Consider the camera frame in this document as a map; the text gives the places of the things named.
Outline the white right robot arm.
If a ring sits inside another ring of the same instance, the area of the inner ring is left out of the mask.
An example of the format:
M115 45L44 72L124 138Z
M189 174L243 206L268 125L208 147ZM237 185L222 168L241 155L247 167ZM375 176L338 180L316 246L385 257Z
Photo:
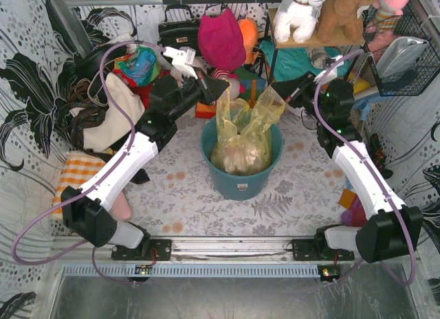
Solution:
M355 102L353 85L336 78L321 91L314 74L307 72L271 86L288 109L301 109L317 120L319 145L342 169L363 208L366 221L362 226L325 227L324 246L355 252L367 263L401 256L414 261L422 213L417 207L407 206L386 183L362 136L350 122Z

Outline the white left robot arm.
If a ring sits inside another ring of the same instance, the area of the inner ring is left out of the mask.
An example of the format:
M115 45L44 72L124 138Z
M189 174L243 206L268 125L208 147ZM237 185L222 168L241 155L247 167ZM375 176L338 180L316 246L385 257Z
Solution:
M114 245L145 255L150 234L138 225L114 218L110 209L124 187L177 132L176 120L197 103L214 103L229 88L224 79L197 71L182 87L172 76L158 78L147 110L134 129L119 141L119 151L89 181L61 194L63 224L97 248Z

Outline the yellow trash bag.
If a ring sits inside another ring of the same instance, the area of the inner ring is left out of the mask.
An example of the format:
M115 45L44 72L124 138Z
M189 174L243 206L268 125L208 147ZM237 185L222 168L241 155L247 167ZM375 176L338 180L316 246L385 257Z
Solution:
M217 143L210 162L229 175L255 175L267 169L272 158L270 127L284 110L284 100L271 86L252 108L244 99L231 101L226 89L217 101Z

